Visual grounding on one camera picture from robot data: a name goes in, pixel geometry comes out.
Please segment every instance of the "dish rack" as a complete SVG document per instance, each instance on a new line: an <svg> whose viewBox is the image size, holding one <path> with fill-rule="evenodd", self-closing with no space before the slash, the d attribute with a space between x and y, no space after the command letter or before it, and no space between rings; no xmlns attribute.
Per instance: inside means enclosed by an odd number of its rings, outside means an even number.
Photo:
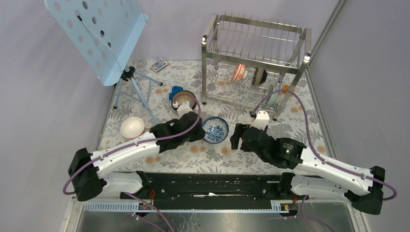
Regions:
<svg viewBox="0 0 410 232"><path fill-rule="evenodd" d="M304 56L301 57L302 45ZM202 103L207 100L252 110L265 96L269 85L281 88L285 75L294 75L293 91L309 64L311 29L259 19L213 14L202 37ZM211 68L207 75L208 64ZM237 64L244 64L248 74L239 81L231 77ZM267 71L263 84L251 85L255 68ZM273 107L277 120L290 93L281 95Z"/></svg>

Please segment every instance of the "tripod leg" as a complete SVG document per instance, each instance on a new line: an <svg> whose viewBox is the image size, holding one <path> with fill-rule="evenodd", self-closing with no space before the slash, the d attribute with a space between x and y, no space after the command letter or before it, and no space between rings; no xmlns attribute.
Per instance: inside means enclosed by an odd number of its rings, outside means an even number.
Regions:
<svg viewBox="0 0 410 232"><path fill-rule="evenodd" d="M157 83L157 84L160 85L160 86L162 86L162 82L161 82L161 81L157 81L157 80L155 80L155 79L153 79L153 78L151 78L151 77L149 77L149 76L143 74L142 72L140 72L140 71L138 71L138 70L135 70L135 73L138 74L138 75L140 75L140 76L142 76L142 77L145 77L145 78L148 79L148 80L151 80L151 81Z"/></svg>
<svg viewBox="0 0 410 232"><path fill-rule="evenodd" d="M140 90L140 88L138 87L138 85L137 85L137 83L135 82L135 79L134 79L133 77L131 77L131 83L132 83L132 85L134 86L134 89L135 89L135 91L137 92L138 97L140 98L140 100L141 100L141 102L142 102L142 105L144 105L144 107L146 108L146 110L148 110L148 113L149 113L149 115L150 115L151 118L152 118L152 122L154 123L154 125L157 125L158 122L157 122L157 120L155 119L154 115L152 114L151 110L149 109L148 103L145 101L144 96L142 95L141 90Z"/></svg>
<svg viewBox="0 0 410 232"><path fill-rule="evenodd" d="M116 96L116 100L115 100L114 106L113 106L114 109L117 108L119 96L121 95L121 89L122 89L123 82L124 82L124 80L122 80L122 79L119 80L119 85L118 85L118 89L117 89L117 96Z"/></svg>

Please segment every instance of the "gray wall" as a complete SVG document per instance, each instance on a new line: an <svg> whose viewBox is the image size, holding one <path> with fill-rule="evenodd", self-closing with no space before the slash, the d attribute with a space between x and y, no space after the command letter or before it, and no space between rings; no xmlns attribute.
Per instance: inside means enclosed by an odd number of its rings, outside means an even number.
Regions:
<svg viewBox="0 0 410 232"><path fill-rule="evenodd" d="M213 13L312 29L313 43L337 0L140 0L148 24L132 59L200 60L201 39Z"/></svg>
<svg viewBox="0 0 410 232"><path fill-rule="evenodd" d="M398 190L367 217L373 232L410 227L409 11L408 0L348 1L311 66L341 160L385 168Z"/></svg>
<svg viewBox="0 0 410 232"><path fill-rule="evenodd" d="M56 232L68 166L93 148L110 88L42 0L0 0L0 41L0 231Z"/></svg>

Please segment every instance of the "red and white bowl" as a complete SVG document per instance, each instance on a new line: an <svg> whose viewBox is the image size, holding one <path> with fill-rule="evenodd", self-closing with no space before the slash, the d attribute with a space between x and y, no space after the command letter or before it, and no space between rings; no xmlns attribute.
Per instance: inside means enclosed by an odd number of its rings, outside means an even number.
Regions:
<svg viewBox="0 0 410 232"><path fill-rule="evenodd" d="M239 81L248 74L246 66L244 64L238 64L235 68L234 74L232 75L233 81Z"/></svg>

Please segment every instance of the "perforated board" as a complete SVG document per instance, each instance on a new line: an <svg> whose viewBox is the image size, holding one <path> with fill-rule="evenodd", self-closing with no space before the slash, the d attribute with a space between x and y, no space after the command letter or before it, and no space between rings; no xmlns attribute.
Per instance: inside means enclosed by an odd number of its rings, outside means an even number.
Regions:
<svg viewBox="0 0 410 232"><path fill-rule="evenodd" d="M118 82L144 29L148 15L136 0L44 0L105 86ZM86 24L110 49L88 30Z"/></svg>

